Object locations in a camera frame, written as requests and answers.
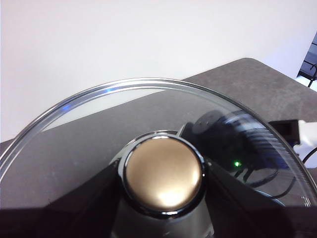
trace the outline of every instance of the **glass lid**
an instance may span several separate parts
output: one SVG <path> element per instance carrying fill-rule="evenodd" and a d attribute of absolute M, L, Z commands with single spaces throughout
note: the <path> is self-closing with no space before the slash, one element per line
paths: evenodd
<path fill-rule="evenodd" d="M 45 207 L 107 168 L 129 142 L 153 133 L 179 136 L 281 206 L 317 205 L 297 155 L 251 110 L 196 84 L 139 78 L 80 92 L 31 122 L 1 152 L 0 208 Z"/>

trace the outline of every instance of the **black cable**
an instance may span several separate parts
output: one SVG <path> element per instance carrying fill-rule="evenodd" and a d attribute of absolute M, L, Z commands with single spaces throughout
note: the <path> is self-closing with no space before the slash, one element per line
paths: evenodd
<path fill-rule="evenodd" d="M 248 168 L 246 174 L 243 176 L 243 181 L 247 182 L 248 178 L 250 177 L 250 175 L 252 174 L 254 169 Z"/>
<path fill-rule="evenodd" d="M 276 195 L 276 196 L 272 196 L 272 197 L 270 197 L 270 198 L 271 198 L 271 199 L 277 199 L 277 198 L 283 197 L 283 196 L 285 196 L 286 194 L 288 194 L 288 192 L 289 192 L 289 191 L 292 189 L 292 187 L 294 186 L 295 181 L 296 181 L 296 178 L 293 177 L 293 180 L 291 181 L 291 184 L 288 186 L 288 188 L 287 188 L 283 193 L 281 193 L 281 194 L 279 194 L 279 195 Z"/>
<path fill-rule="evenodd" d="M 234 175 L 235 178 L 239 177 L 239 175 L 243 172 L 243 170 L 238 170 Z"/>
<path fill-rule="evenodd" d="M 278 169 L 275 170 L 275 172 L 267 177 L 265 177 L 263 180 L 247 183 L 250 187 L 260 187 L 268 182 L 271 182 L 278 174 Z"/>
<path fill-rule="evenodd" d="M 303 164 L 309 159 L 310 156 L 313 155 L 313 153 L 315 153 L 317 151 L 317 147 L 312 150 L 311 152 L 308 153 L 308 155 L 303 159 Z"/>

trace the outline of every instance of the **white wall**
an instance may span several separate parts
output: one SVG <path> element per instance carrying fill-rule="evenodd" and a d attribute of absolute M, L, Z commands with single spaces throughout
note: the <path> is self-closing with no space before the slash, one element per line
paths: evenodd
<path fill-rule="evenodd" d="M 243 57 L 295 78 L 315 0 L 2 0 L 1 141 L 64 98 L 118 79 L 184 79 Z"/>

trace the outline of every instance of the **green light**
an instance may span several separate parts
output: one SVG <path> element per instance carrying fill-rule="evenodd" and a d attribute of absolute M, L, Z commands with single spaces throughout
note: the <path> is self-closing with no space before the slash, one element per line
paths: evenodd
<path fill-rule="evenodd" d="M 235 161 L 233 164 L 235 167 L 240 167 L 242 165 L 240 161 Z"/>

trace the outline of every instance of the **gold knob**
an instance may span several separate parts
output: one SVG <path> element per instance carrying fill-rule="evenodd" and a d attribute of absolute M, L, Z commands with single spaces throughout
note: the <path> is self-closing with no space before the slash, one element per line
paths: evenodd
<path fill-rule="evenodd" d="M 174 138 L 152 138 L 129 157 L 126 179 L 134 196 L 146 207 L 175 211 L 190 202 L 201 184 L 196 154 Z"/>

